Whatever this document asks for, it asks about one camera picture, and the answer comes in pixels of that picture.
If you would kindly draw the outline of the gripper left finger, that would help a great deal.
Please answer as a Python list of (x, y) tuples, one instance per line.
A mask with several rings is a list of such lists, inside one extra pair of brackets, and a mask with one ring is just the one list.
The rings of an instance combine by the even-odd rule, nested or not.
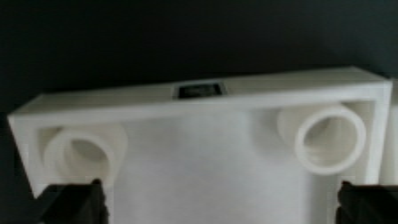
[(85, 184), (53, 184), (41, 198), (46, 200), (43, 224), (108, 224), (107, 196), (101, 180)]

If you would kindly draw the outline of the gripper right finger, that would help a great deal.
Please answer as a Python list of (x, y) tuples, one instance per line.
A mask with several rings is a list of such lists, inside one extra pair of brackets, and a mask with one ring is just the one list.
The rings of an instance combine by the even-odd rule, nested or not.
[(336, 224), (398, 224), (398, 185), (341, 183)]

